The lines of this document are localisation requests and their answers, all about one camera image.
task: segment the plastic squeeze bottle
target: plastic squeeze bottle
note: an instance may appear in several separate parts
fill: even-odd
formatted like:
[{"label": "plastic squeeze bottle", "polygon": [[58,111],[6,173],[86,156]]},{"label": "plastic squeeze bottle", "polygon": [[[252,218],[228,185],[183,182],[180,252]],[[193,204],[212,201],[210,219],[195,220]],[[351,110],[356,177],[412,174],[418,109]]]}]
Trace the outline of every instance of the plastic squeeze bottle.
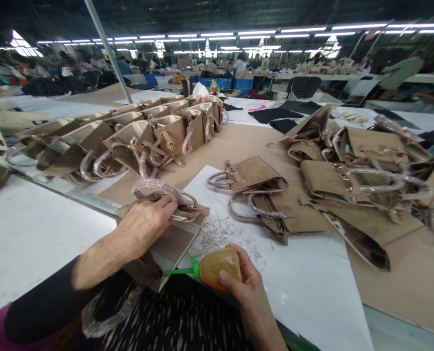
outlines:
[{"label": "plastic squeeze bottle", "polygon": [[202,259],[201,262],[196,260],[194,256],[191,259],[192,268],[184,268],[179,270],[165,271],[165,274],[188,274],[192,273],[194,279],[200,279],[207,285],[210,285],[214,289],[228,292],[220,283],[218,275],[220,271],[228,272],[233,278],[242,281],[240,261],[238,254],[233,248],[224,248],[212,253],[209,253]]}]

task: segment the plastic-wrapped handle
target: plastic-wrapped handle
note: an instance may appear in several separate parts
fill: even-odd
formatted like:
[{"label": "plastic-wrapped handle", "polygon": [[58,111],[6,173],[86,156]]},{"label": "plastic-wrapped handle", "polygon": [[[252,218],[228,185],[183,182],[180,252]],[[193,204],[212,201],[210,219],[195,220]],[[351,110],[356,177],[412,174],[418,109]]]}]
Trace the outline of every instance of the plastic-wrapped handle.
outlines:
[{"label": "plastic-wrapped handle", "polygon": [[96,161],[94,162],[94,173],[100,178],[113,178],[127,171],[127,167],[123,166],[117,173],[110,173],[110,174],[104,173],[101,170],[101,163],[111,156],[112,156],[111,151],[107,150],[104,153],[102,153],[101,156],[97,158]]},{"label": "plastic-wrapped handle", "polygon": [[82,177],[82,179],[85,179],[86,181],[89,181],[91,183],[95,183],[101,180],[101,177],[94,177],[90,174],[90,172],[88,172],[90,162],[92,162],[95,153],[95,150],[90,150],[80,163],[80,176]]},{"label": "plastic-wrapped handle", "polygon": [[6,160],[6,162],[13,166],[13,167],[32,167],[32,166],[36,166],[37,165],[37,161],[35,160],[33,163],[15,163],[14,161],[12,161],[12,158],[17,155],[20,150],[22,150],[25,147],[24,144],[19,143],[15,146],[11,146],[10,148],[8,148],[4,154],[2,154],[2,157],[4,157],[4,159]]},{"label": "plastic-wrapped handle", "polygon": [[97,338],[112,331],[119,325],[119,323],[125,320],[132,313],[143,291],[144,287],[139,285],[129,294],[128,299],[124,301],[123,306],[121,306],[121,309],[117,314],[101,322],[95,320],[94,317],[96,305],[101,295],[101,293],[99,293],[82,310],[82,331],[84,335],[87,338]]}]

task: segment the white paper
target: white paper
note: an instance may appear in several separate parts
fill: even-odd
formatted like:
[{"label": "white paper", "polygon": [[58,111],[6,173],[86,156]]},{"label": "white paper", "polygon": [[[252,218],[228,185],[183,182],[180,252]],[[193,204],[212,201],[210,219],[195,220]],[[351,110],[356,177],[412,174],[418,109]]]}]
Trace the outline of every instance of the white paper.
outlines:
[{"label": "white paper", "polygon": [[292,332],[322,351],[373,351],[341,237],[292,235],[284,246],[261,226],[236,221],[227,208],[230,193],[207,185],[207,178],[217,172],[204,167],[184,189],[210,208],[188,253],[205,256],[229,243],[241,246],[262,274],[275,317]]}]

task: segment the hand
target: hand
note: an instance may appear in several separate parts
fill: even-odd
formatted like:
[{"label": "hand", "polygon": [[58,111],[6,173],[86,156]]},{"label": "hand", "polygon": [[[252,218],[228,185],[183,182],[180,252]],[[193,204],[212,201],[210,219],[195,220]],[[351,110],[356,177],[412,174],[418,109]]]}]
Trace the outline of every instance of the hand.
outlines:
[{"label": "hand", "polygon": [[238,254],[243,282],[225,271],[220,272],[220,282],[238,301],[243,325],[254,347],[258,350],[286,350],[282,334],[270,309],[261,274],[244,249],[235,244],[226,247],[235,249]]},{"label": "hand", "polygon": [[127,263],[140,258],[170,226],[178,204],[169,196],[155,203],[135,204],[118,227],[87,249],[76,261],[71,277],[74,291],[88,290]]}]

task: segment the worker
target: worker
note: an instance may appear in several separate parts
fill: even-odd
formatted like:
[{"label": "worker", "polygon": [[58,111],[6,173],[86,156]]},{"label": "worker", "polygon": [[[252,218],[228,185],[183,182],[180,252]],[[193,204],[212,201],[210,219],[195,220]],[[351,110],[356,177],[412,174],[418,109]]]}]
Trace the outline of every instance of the worker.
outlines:
[{"label": "worker", "polygon": [[121,56],[119,58],[118,67],[122,75],[131,74],[131,69],[129,67],[129,64],[126,62],[126,58],[124,56]]},{"label": "worker", "polygon": [[374,96],[379,100],[392,98],[397,93],[399,86],[421,69],[424,63],[423,55],[422,50],[416,50],[409,58],[384,68],[381,74],[390,73],[390,75],[377,85]]},{"label": "worker", "polygon": [[99,71],[99,72],[103,72],[103,65],[100,61],[100,56],[98,56],[97,54],[94,54],[93,57],[90,59],[90,64],[92,65],[92,67]]},{"label": "worker", "polygon": [[138,286],[121,268],[149,250],[172,224],[177,207],[168,196],[133,205],[110,234],[3,307],[0,350],[178,350],[182,345],[186,350],[287,350],[261,274],[235,244],[228,247],[238,254],[243,281],[225,271],[219,280],[239,311],[188,276],[174,280],[181,285],[173,284],[179,276],[172,276],[160,294],[144,288],[129,317],[104,336],[86,339],[75,324],[65,328],[102,290],[97,319],[119,311]]},{"label": "worker", "polygon": [[235,62],[233,66],[233,75],[237,79],[243,78],[246,72],[246,56],[243,53],[238,55],[238,60]]},{"label": "worker", "polygon": [[213,75],[217,74],[217,60],[213,59],[211,63],[207,65],[207,71]]},{"label": "worker", "polygon": [[260,57],[259,54],[256,54],[256,57],[254,58],[254,60],[251,61],[250,68],[251,68],[252,72],[254,72],[262,64],[262,62],[259,61],[259,57]]}]

